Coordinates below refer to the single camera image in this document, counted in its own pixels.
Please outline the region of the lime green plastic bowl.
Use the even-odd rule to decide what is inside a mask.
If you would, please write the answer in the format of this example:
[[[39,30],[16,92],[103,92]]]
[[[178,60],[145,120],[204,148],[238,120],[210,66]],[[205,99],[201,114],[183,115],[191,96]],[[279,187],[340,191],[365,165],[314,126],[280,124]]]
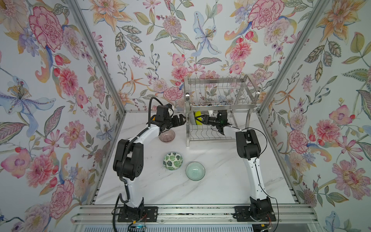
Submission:
[[[201,111],[196,111],[194,113],[194,119],[195,119],[195,123],[196,125],[203,125],[202,121],[203,121],[203,117],[202,117],[202,113]]]

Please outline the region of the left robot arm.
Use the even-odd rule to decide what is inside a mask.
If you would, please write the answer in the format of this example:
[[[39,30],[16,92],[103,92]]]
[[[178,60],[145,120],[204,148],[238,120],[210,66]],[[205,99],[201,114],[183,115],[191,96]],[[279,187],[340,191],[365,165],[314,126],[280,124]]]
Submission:
[[[121,139],[118,142],[113,170],[125,186],[126,200],[124,200],[124,204],[138,208],[144,202],[143,196],[136,190],[134,181],[144,168],[145,144],[185,123],[186,117],[182,114],[174,115],[173,107],[170,104],[159,105],[156,114],[149,116],[149,121],[142,131],[130,139]]]

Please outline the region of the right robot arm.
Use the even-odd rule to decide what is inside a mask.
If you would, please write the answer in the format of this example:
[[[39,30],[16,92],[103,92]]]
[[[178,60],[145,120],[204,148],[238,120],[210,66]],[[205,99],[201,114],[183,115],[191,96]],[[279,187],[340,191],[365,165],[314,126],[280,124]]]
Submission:
[[[261,149],[257,130],[251,127],[240,129],[234,127],[227,120],[227,111],[218,111],[216,117],[208,114],[195,116],[195,121],[204,125],[215,127],[220,134],[230,137],[236,142],[238,156],[243,160],[247,177],[251,187],[250,207],[243,213],[243,217],[249,217],[253,221],[263,221],[272,219],[274,211],[272,208],[271,197],[265,190],[261,179],[260,157],[265,151]]]

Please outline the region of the silver two-tier dish rack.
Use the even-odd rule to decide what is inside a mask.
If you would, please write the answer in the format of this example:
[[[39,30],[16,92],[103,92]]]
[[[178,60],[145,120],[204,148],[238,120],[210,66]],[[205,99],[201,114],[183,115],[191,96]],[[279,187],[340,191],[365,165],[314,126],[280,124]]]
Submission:
[[[221,77],[211,79],[184,79],[185,116],[186,116],[186,146],[197,141],[231,141],[215,127],[196,125],[194,113],[208,110],[225,110],[228,122],[237,128],[248,128],[251,115],[254,112],[261,88],[253,76]]]

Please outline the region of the purple striped glass bowl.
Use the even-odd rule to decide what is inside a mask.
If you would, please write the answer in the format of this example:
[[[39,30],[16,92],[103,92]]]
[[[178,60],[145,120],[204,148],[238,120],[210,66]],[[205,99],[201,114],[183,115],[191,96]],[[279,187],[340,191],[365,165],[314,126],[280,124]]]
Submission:
[[[167,131],[162,132],[158,138],[163,143],[169,143],[172,142],[176,137],[175,131],[172,129],[169,129]]]

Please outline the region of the green leaf pattern bowl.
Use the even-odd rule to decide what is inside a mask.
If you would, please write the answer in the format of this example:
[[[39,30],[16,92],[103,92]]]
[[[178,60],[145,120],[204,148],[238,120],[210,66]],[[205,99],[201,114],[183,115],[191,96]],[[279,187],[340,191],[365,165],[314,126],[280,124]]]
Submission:
[[[178,170],[183,164],[183,157],[180,153],[170,152],[163,159],[163,166],[169,171]]]

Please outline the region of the pale green glass bowl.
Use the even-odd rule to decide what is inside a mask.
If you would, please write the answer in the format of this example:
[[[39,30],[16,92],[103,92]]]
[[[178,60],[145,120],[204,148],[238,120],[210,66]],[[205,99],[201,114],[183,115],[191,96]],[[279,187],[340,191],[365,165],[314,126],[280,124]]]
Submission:
[[[192,181],[200,181],[205,176],[205,168],[199,162],[191,162],[186,167],[186,175]]]

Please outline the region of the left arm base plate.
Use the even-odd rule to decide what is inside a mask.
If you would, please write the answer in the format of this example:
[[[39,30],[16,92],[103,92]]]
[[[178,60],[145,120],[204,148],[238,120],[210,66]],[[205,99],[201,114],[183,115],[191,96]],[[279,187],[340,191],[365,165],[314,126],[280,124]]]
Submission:
[[[144,206],[139,208],[131,208],[124,206],[116,213],[117,222],[134,222],[140,219],[145,222],[157,222],[158,207]]]

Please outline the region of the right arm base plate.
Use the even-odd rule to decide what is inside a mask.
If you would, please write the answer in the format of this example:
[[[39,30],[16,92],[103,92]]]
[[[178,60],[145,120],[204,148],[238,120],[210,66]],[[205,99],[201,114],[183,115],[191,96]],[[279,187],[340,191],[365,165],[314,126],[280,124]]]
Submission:
[[[276,222],[277,218],[272,207],[250,208],[250,206],[235,206],[233,218],[238,222]]]

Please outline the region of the aluminium mounting rail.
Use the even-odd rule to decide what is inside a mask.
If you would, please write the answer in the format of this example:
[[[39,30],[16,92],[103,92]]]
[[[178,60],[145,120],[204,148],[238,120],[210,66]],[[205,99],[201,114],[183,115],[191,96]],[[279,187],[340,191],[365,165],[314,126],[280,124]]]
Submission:
[[[234,215],[235,205],[159,205],[157,221],[153,224],[245,224]],[[77,224],[112,224],[112,205],[81,206],[71,221]],[[319,224],[317,215],[309,205],[279,204],[274,208],[276,221],[268,219],[273,225],[279,224]]]

